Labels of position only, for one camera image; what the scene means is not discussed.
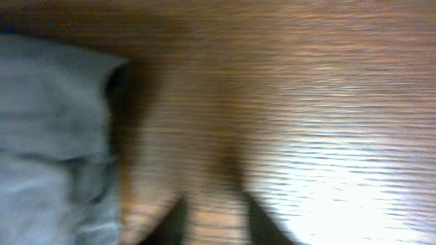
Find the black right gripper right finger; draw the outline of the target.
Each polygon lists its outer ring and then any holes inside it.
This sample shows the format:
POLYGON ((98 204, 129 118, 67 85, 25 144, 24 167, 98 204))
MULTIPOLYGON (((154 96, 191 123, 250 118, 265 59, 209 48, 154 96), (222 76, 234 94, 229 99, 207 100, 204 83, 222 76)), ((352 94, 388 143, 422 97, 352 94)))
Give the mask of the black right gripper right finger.
POLYGON ((250 194, 244 192, 248 204, 249 232, 253 245, 294 245, 250 194))

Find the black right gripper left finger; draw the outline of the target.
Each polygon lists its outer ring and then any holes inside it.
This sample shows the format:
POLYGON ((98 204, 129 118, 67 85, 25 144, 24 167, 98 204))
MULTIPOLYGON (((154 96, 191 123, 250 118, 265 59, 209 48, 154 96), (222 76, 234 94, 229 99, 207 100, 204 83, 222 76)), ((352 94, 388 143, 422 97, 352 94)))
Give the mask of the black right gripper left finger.
POLYGON ((181 197, 139 245, 182 245, 186 223, 187 202, 181 197))

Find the grey cargo shorts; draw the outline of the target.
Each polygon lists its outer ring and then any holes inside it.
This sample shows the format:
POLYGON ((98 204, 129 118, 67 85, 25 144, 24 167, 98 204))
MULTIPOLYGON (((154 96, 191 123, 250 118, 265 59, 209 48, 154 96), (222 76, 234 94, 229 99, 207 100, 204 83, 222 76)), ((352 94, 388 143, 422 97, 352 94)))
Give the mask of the grey cargo shorts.
POLYGON ((118 244, 107 83, 126 59, 1 35, 1 243, 118 244))

